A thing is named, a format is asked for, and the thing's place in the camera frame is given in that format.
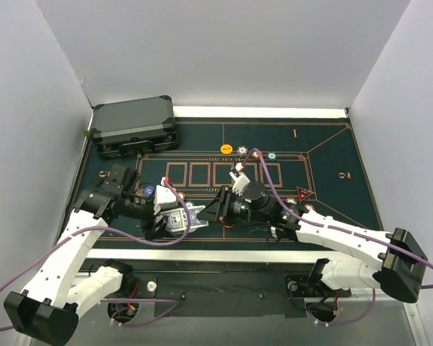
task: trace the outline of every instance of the wire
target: wire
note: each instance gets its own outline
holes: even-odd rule
[[[178,306],[178,302],[174,301],[172,299],[157,299],[157,298],[135,298],[135,299],[101,299],[101,303],[173,303],[172,307],[170,307],[169,309],[165,310],[164,312],[162,312],[160,315],[154,317],[153,319],[150,319],[149,321],[146,322],[142,322],[142,323],[137,323],[137,324],[132,324],[132,323],[128,323],[128,324],[122,324],[122,327],[130,327],[130,328],[136,328],[136,327],[142,327],[145,326],[147,324],[151,324],[153,322],[158,321],[159,319],[161,319],[162,317],[164,317],[165,315],[169,314],[170,312],[172,312],[173,310],[176,309],[176,307]],[[117,310],[115,313],[113,313],[110,317],[112,322],[115,322],[116,324],[119,324],[118,321],[116,321],[114,319],[114,317],[116,317],[120,312],[127,310],[128,308],[124,308],[121,310]]]
[[[311,311],[319,311],[319,310],[316,310],[316,309],[318,309],[319,306],[324,306],[324,307],[326,307],[327,309],[333,311],[333,309],[332,309],[329,305],[327,305],[327,304],[325,303],[325,301],[326,301],[328,298],[329,298],[329,297],[325,296],[324,298],[322,298],[322,299],[321,299],[320,301],[318,301],[318,302],[309,303],[309,304],[308,304],[309,309],[310,309]],[[295,298],[292,296],[292,291],[290,291],[290,301],[291,301],[292,305],[293,305],[297,310],[300,310],[300,311],[308,311],[307,309],[300,308],[300,307],[296,306],[295,303],[294,303],[294,299],[295,299]]]
[[[51,249],[49,249],[43,256],[41,256],[40,258],[38,258],[37,260],[35,260],[29,267],[25,268],[22,272],[20,272],[19,274],[17,274],[16,276],[14,276],[13,278],[9,279],[8,281],[6,281],[2,286],[0,286],[0,293],[7,288],[9,285],[11,285],[14,281],[16,281],[17,279],[19,279],[20,277],[22,277],[24,274],[28,273],[29,271],[31,271],[32,268],[36,267],[37,265],[39,265],[41,262],[43,262],[44,260],[46,260],[51,254],[53,254],[55,251],[57,251],[58,249],[60,249],[65,243],[67,243],[68,241],[70,241],[72,239],[72,237],[74,236],[78,236],[84,232],[88,232],[88,231],[108,231],[108,232],[112,232],[115,234],[119,234],[121,236],[124,236],[126,238],[129,238],[133,241],[136,241],[138,243],[141,244],[145,244],[145,245],[151,245],[153,247],[169,247],[171,245],[175,245],[177,243],[179,243],[180,241],[182,241],[188,234],[189,234],[189,230],[191,229],[191,216],[189,214],[189,210],[186,207],[185,202],[183,201],[183,199],[181,199],[181,197],[179,196],[179,194],[175,191],[175,189],[172,187],[172,185],[167,182],[166,180],[164,180],[164,184],[165,187],[169,188],[173,195],[175,195],[175,197],[178,199],[178,202],[180,202],[181,206],[184,208],[185,210],[185,214],[186,214],[186,218],[188,220],[188,224],[186,225],[186,230],[184,231],[184,233],[177,239],[172,240],[172,241],[167,241],[165,243],[156,243],[153,241],[147,241],[144,239],[140,239],[140,238],[136,238],[135,236],[132,236],[124,231],[121,231],[119,229],[113,229],[111,227],[104,227],[104,226],[92,226],[92,227],[86,227],[84,229],[80,229],[78,231],[75,231],[73,234],[71,234],[71,236],[67,236],[66,238],[60,240],[59,243],[57,243],[54,247],[52,247]],[[10,330],[13,329],[13,326],[6,326],[6,327],[0,327],[0,332],[4,332],[5,330]]]
[[[138,290],[138,284],[135,283],[135,289],[133,290],[133,293],[128,298],[133,298],[135,296],[137,290]],[[136,308],[133,305],[131,305],[130,303],[127,303],[127,305],[131,310],[133,310],[133,311],[136,310]]]
[[[350,324],[350,323],[361,321],[365,316],[367,316],[373,310],[374,306],[375,306],[375,289],[373,288],[372,289],[372,303],[367,308],[367,310],[361,314],[361,316],[358,316],[355,319],[349,319],[346,321],[337,321],[337,322],[328,323],[328,322],[320,321],[319,319],[314,317],[310,308],[308,308],[308,307],[307,307],[307,311],[308,311],[308,314],[315,320],[315,322],[322,324],[324,326],[327,326],[327,327],[329,327],[329,326],[333,327],[333,326],[343,326],[344,324]]]
[[[323,223],[318,223],[318,222],[310,221],[310,220],[307,220],[306,218],[301,217],[300,215],[297,215],[296,213],[294,213],[293,211],[291,211],[284,204],[284,202],[282,201],[282,199],[279,197],[279,194],[277,193],[276,188],[274,187],[273,180],[271,179],[271,176],[269,175],[268,167],[266,166],[265,160],[263,160],[263,154],[261,153],[261,151],[259,151],[257,148],[254,148],[254,149],[250,150],[250,153],[248,153],[248,155],[245,157],[245,160],[242,162],[242,165],[243,166],[245,165],[245,162],[247,162],[247,160],[250,158],[250,155],[253,152],[256,152],[258,154],[258,159],[260,160],[261,166],[263,167],[263,170],[265,172],[266,179],[268,180],[269,187],[271,188],[271,191],[273,192],[274,197],[276,198],[277,202],[281,205],[281,207],[290,216],[293,216],[294,218],[296,218],[299,221],[303,221],[303,222],[308,223],[308,224],[310,224],[312,226],[315,226],[315,227],[324,227]],[[344,232],[346,234],[351,234],[352,236],[356,236],[358,238],[365,239],[367,241],[373,241],[374,243],[383,245],[384,247],[388,247],[388,248],[390,248],[390,249],[392,249],[394,251],[400,252],[401,254],[404,254],[404,255],[410,257],[411,259],[416,260],[417,262],[422,263],[426,267],[433,269],[433,264],[432,263],[428,262],[426,259],[424,259],[424,258],[422,258],[420,256],[417,256],[416,254],[413,254],[410,251],[407,251],[406,249],[403,249],[402,247],[398,247],[398,246],[396,246],[394,244],[391,244],[391,243],[385,243],[384,241],[381,241],[381,240],[376,239],[376,238],[372,238],[371,236],[367,236],[367,235],[359,234],[359,233],[354,233],[353,231],[350,231],[348,229],[344,229],[342,227],[328,225],[328,228],[329,229],[335,229],[336,231]],[[430,288],[433,288],[433,283],[430,284],[430,285],[423,285],[421,287],[422,290],[426,290],[426,289],[430,289]]]
[[[336,290],[335,292],[335,299],[333,301],[333,306],[334,306],[333,310],[338,311],[338,290]]]
[[[92,276],[92,270],[93,270],[93,267],[94,267],[95,265],[99,265],[100,268],[101,268],[101,265],[100,265],[99,263],[93,263],[92,265],[90,265],[90,266],[89,266],[89,269],[88,269],[88,277]]]

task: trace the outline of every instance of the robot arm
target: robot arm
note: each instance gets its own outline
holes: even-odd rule
[[[349,259],[341,261],[318,259],[313,269],[315,281],[309,283],[311,286],[321,285],[321,289],[330,292],[342,288],[381,288],[399,301],[417,301],[425,266],[383,244],[353,235],[371,236],[426,259],[425,253],[409,232],[396,229],[392,234],[362,229],[333,220],[331,216],[322,216],[296,205],[294,201],[286,201],[285,205],[299,216],[299,221],[299,218],[287,213],[277,200],[268,195],[263,184],[251,182],[243,168],[239,163],[231,170],[229,175],[233,186],[222,187],[214,201],[198,214],[199,219],[223,224],[244,221],[247,226],[254,221],[264,223],[277,241],[287,238],[321,245],[349,255]],[[351,234],[340,232],[331,226],[350,230]]]
[[[11,292],[6,297],[4,308],[18,332],[50,345],[65,345],[79,319],[102,298],[131,294],[135,285],[132,266],[112,259],[77,286],[72,288],[71,284],[88,251],[103,233],[96,227],[108,226],[118,216],[127,216],[141,219],[148,231],[154,227],[154,217],[161,209],[178,205],[176,197],[160,185],[154,201],[135,196],[137,178],[136,170],[114,164],[109,177],[81,193],[58,240],[63,245],[47,258],[20,293]],[[87,227],[94,230],[72,235]]]

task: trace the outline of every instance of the poker table mat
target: poker table mat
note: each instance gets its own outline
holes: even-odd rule
[[[66,209],[66,220],[79,193],[109,174],[114,163],[135,167],[140,172],[137,194],[142,188],[157,185],[169,177],[186,201],[208,205],[222,185],[230,185],[229,169],[240,157],[236,150],[245,146],[266,154],[277,154],[268,161],[268,170],[281,198],[304,197],[300,205],[309,205],[318,213],[366,229],[382,229],[374,196],[349,119],[247,119],[176,118],[179,146],[176,150],[105,160],[88,144],[77,175],[74,191]],[[223,144],[233,147],[222,154]],[[259,161],[251,159],[245,169],[250,179],[267,186]],[[111,226],[142,237],[139,221],[120,217]],[[267,240],[266,229],[247,229],[220,224],[197,229],[181,243],[165,249],[204,250],[324,250],[313,244],[286,239]],[[95,249],[151,249],[130,239],[105,232]]]

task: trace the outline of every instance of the screw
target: screw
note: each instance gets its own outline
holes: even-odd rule
[[[290,291],[295,292],[296,290],[298,290],[298,285],[295,281],[289,281],[289,283],[287,283],[287,288],[290,289]]]
[[[146,286],[149,292],[154,292],[157,288],[157,284],[154,281],[149,281]]]

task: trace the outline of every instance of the gray wall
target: gray wall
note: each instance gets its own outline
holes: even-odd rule
[[[0,0],[0,285],[54,242],[90,115],[35,2]]]
[[[413,232],[433,261],[433,0],[409,4],[351,121],[387,230]],[[419,302],[433,345],[433,290]]]
[[[409,0],[37,0],[94,105],[349,107]]]

